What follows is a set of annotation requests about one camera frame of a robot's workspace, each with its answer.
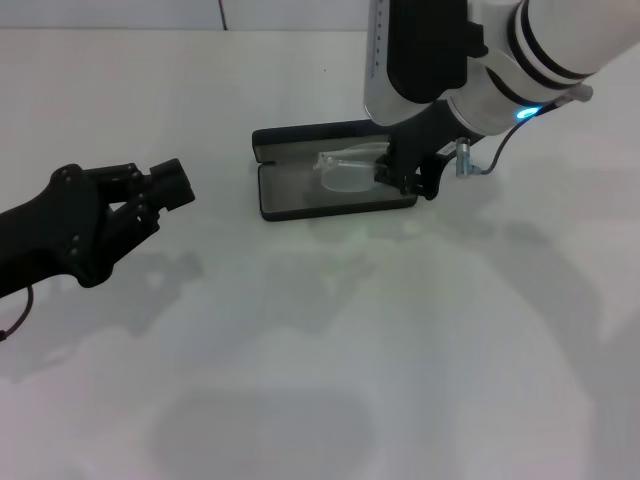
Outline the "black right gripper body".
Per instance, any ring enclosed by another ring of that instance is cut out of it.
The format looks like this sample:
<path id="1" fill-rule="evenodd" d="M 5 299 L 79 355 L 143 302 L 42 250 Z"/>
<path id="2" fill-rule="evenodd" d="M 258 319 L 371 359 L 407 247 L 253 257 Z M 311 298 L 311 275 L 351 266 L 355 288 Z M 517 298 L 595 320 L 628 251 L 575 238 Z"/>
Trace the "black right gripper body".
<path id="1" fill-rule="evenodd" d="M 391 132 L 391 156 L 400 174 L 413 174 L 425 159 L 458 138 L 474 133 L 458 120 L 446 101 L 436 101 Z"/>

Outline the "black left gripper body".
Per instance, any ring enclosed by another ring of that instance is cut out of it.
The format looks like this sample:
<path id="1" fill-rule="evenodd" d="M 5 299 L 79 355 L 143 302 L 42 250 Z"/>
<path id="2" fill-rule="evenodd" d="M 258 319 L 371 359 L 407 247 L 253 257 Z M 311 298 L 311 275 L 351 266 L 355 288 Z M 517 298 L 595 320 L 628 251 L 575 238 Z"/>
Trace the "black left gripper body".
<path id="1" fill-rule="evenodd" d="M 1 214 L 1 295 L 58 275 L 100 285 L 155 232 L 155 169 L 65 165 L 35 198 Z"/>

